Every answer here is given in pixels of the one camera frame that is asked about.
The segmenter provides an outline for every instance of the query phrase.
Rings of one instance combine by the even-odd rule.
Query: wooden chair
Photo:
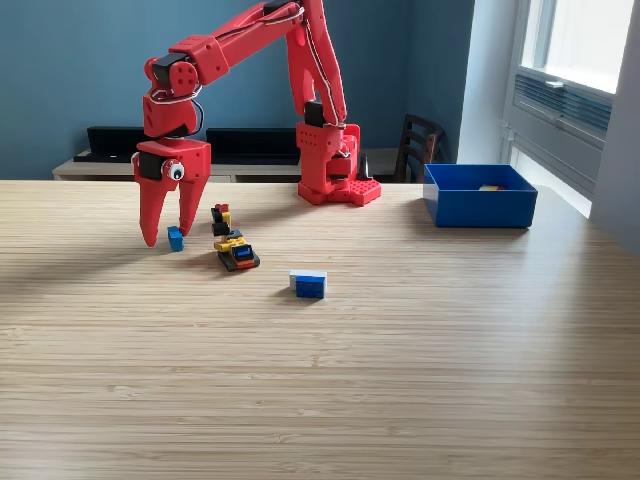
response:
[[[405,116],[393,175],[394,181],[406,183],[407,166],[409,166],[411,183],[422,183],[425,164],[446,162],[443,150],[444,140],[444,130],[439,125],[415,115]]]

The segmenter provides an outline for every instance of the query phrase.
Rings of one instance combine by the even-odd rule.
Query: white lego brick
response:
[[[291,270],[289,272],[289,288],[291,291],[296,291],[296,278],[297,277],[322,277],[324,278],[324,288],[327,288],[329,274],[327,272],[320,272],[316,270]]]

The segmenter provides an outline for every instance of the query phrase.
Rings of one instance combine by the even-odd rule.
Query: blue plastic bin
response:
[[[424,183],[438,227],[528,228],[533,222],[538,191],[510,165],[425,165]],[[480,191],[483,185],[506,190]]]

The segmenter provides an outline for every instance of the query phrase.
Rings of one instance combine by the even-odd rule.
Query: cable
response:
[[[191,101],[193,102],[193,104],[198,108],[198,110],[200,111],[200,125],[198,125],[198,129],[193,132],[190,133],[189,136],[192,135],[197,135],[198,133],[200,133],[200,130],[202,130],[202,127],[204,125],[204,108],[202,108],[202,105],[200,105],[198,102],[196,102],[195,100],[191,99]]]
[[[261,18],[258,21],[264,23],[265,25],[276,25],[278,23],[284,23],[290,20],[295,20],[296,18],[301,17],[302,15],[304,15],[304,7],[298,8],[298,11],[296,13],[289,15],[288,17],[273,18],[271,20],[265,20],[264,18]]]
[[[277,25],[278,23],[284,23],[284,22],[289,22],[291,20],[295,20],[296,18],[301,17],[302,15],[304,15],[304,7],[298,8],[298,11],[296,13],[288,15],[286,17],[277,17],[277,18],[272,18],[270,20],[260,18],[254,22],[251,22],[248,25],[244,25],[242,27],[234,28],[233,30],[229,30],[224,33],[221,33],[216,37],[216,40],[219,41],[224,38],[230,37],[232,35],[237,35],[238,33],[242,33],[245,30],[248,30],[249,28],[255,26],[258,23],[264,23],[265,25]]]
[[[202,85],[198,84],[198,86],[196,87],[196,89],[193,91],[193,93],[186,95],[184,97],[175,97],[175,98],[170,98],[168,100],[159,100],[154,98],[154,95],[157,95],[159,93],[164,93],[166,95],[166,91],[165,90],[158,90],[156,92],[150,93],[149,94],[149,98],[151,99],[151,101],[157,105],[173,105],[175,103],[182,103],[182,102],[188,102],[189,100],[193,100],[194,98],[196,98],[198,96],[198,94],[202,91]]]
[[[316,67],[318,68],[318,72],[320,73],[320,77],[322,78],[322,82],[324,86],[327,88],[327,93],[329,94],[329,103],[331,103],[331,110],[333,110],[333,114],[336,117],[337,124],[329,123],[329,125],[333,127],[344,128],[344,124],[340,123],[340,117],[338,116],[338,111],[336,109],[335,102],[333,100],[333,94],[331,93],[331,84],[329,83],[329,79],[327,78],[327,74],[324,72],[324,68],[322,68],[322,63],[320,62],[320,56],[318,55],[318,51],[316,50],[316,46],[313,43],[313,37],[311,36],[311,26],[309,22],[306,22],[307,33],[307,42],[309,42],[309,47],[311,48],[311,54],[313,56],[313,60],[316,63]]]

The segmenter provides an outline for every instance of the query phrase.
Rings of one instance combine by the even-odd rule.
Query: red robotic arm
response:
[[[297,127],[301,150],[298,192],[314,204],[325,201],[364,205],[380,186],[361,168],[360,132],[343,122],[347,109],[338,62],[329,39],[322,0],[276,0],[259,4],[210,35],[192,35],[151,58],[145,74],[145,134],[156,140],[138,145],[132,161],[140,185],[140,227],[149,246],[168,191],[180,186],[180,230],[189,233],[211,168],[211,146],[184,139],[202,128],[195,101],[203,86],[286,35],[294,103],[304,123]],[[316,101],[316,90],[321,102]]]

